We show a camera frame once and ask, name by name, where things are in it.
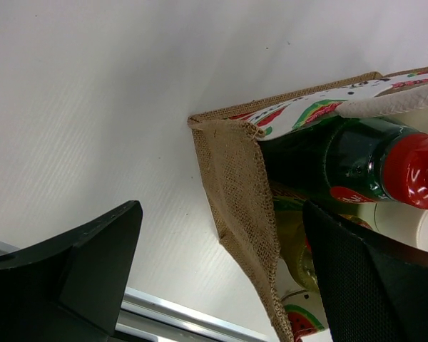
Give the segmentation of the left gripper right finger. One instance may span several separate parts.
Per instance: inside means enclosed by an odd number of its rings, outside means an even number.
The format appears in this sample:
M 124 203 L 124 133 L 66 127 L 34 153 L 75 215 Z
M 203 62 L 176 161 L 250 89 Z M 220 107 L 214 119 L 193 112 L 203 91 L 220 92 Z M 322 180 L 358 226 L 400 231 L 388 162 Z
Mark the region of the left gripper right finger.
M 428 252 L 311 201 L 302 217 L 333 341 L 428 341 Z

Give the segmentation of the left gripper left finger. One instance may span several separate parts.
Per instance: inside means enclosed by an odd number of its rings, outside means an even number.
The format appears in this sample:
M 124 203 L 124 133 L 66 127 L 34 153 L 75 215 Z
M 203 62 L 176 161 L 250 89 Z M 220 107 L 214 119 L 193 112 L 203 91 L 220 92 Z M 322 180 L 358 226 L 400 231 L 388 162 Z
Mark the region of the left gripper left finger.
M 141 230 L 136 200 L 0 256 L 0 341 L 107 341 Z

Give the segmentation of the white-lid frosted jar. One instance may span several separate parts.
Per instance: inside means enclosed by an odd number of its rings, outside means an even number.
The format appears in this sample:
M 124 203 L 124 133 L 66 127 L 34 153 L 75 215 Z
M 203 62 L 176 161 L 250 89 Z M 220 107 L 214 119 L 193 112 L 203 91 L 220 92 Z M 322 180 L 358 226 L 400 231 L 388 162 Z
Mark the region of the white-lid frosted jar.
M 373 217 L 380 234 L 428 252 L 428 210 L 401 203 L 379 203 Z

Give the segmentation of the jute watermelon canvas bag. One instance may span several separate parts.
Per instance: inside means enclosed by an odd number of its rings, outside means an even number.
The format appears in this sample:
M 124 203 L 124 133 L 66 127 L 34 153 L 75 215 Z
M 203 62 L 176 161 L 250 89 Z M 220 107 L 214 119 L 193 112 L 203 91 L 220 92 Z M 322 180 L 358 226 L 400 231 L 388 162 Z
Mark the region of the jute watermelon canvas bag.
M 253 284 L 280 341 L 295 338 L 277 295 L 280 245 L 272 192 L 258 146 L 265 131 L 244 118 L 271 105 L 298 103 L 306 95 L 363 86 L 382 77 L 369 72 L 188 118 L 219 241 Z

